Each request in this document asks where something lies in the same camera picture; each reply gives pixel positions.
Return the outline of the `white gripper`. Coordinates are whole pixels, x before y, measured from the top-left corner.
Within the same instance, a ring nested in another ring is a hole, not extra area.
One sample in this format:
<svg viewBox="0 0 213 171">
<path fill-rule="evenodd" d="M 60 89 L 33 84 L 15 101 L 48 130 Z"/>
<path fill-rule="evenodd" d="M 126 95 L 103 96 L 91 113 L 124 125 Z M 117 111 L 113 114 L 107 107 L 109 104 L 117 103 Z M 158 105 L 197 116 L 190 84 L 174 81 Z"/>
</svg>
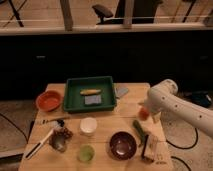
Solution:
<svg viewBox="0 0 213 171">
<path fill-rule="evenodd" d="M 148 99 L 140 101 L 139 105 L 141 106 L 141 108 L 146 108 L 149 111 L 150 113 L 149 117 L 151 117 L 154 122 L 160 121 L 161 117 L 160 109 L 155 107 Z"/>
</svg>

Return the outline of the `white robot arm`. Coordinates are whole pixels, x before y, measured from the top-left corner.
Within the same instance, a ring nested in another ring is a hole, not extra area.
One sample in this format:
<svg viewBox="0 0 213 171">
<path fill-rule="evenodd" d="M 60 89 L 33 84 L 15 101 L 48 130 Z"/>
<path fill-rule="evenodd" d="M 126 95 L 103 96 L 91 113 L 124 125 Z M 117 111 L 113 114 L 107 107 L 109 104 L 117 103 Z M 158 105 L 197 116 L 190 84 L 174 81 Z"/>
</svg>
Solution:
<svg viewBox="0 0 213 171">
<path fill-rule="evenodd" d="M 177 92 L 176 82 L 165 79 L 148 89 L 140 105 L 151 114 L 171 112 L 213 139 L 213 110 L 183 100 L 176 96 Z"/>
</svg>

